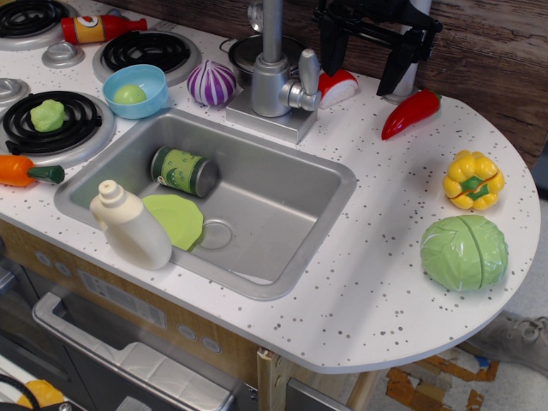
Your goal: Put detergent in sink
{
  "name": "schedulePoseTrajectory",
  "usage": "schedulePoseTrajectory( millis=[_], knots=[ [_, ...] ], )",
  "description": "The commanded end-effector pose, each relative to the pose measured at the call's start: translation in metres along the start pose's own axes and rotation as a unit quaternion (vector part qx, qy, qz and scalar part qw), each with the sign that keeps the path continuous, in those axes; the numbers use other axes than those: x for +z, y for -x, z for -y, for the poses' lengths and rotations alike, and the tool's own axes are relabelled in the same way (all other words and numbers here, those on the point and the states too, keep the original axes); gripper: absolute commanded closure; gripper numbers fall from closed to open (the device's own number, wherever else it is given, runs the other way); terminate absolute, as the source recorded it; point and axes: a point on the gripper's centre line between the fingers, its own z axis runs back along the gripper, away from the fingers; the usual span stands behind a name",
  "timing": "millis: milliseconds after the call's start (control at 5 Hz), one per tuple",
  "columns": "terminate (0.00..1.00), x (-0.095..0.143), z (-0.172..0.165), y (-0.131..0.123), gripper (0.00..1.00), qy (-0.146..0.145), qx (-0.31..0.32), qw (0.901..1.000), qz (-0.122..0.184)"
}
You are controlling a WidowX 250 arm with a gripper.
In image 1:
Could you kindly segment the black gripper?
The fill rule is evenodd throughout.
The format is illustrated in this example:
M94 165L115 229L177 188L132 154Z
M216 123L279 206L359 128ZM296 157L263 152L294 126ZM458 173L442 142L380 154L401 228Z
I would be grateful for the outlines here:
M440 21L402 0L320 1L314 10L320 29L321 65L329 76L342 67L351 36L390 49L377 95L392 94L412 63L428 59L443 29Z

